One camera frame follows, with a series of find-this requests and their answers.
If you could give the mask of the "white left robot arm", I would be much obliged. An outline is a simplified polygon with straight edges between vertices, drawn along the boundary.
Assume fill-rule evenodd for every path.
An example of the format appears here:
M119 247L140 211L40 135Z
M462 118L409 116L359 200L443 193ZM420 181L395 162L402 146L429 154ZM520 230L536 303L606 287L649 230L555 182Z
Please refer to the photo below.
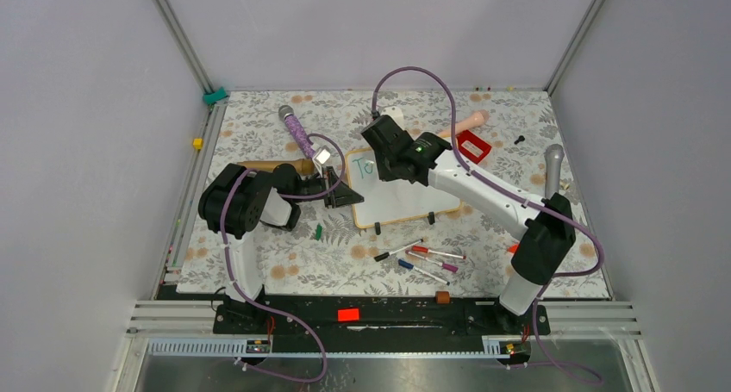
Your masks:
M365 198L343 183L333 167L316 173L313 163L302 160L228 164L203 191L198 215L222 237L224 291L239 303L234 321L246 332L262 329L268 313L256 302L265 284L254 230L263 225L289 232L300 219L299 204L319 200L326 208L340 208Z

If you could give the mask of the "yellow framed whiteboard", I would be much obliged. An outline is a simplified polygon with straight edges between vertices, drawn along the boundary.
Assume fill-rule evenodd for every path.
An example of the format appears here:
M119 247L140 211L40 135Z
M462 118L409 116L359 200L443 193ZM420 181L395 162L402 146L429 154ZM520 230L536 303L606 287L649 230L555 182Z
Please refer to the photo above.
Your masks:
M461 208L460 199L445 191L405 180L380 180L374 152L370 148L347 153L346 170L349 187L364 198L363 202L352 206L354 224L360 229L410 221Z

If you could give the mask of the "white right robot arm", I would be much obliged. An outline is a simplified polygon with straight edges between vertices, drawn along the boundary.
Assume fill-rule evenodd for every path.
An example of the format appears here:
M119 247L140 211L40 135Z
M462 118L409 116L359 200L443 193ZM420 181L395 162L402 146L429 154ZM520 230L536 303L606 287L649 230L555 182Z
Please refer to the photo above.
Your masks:
M388 115L374 119L361 135L374 151L380 180L408 181L456 196L518 241L511 259L514 274L494 311L499 329L518 332L576 241L569 201L558 193L545 198L520 190L470 164L449 140L429 132L414 139Z

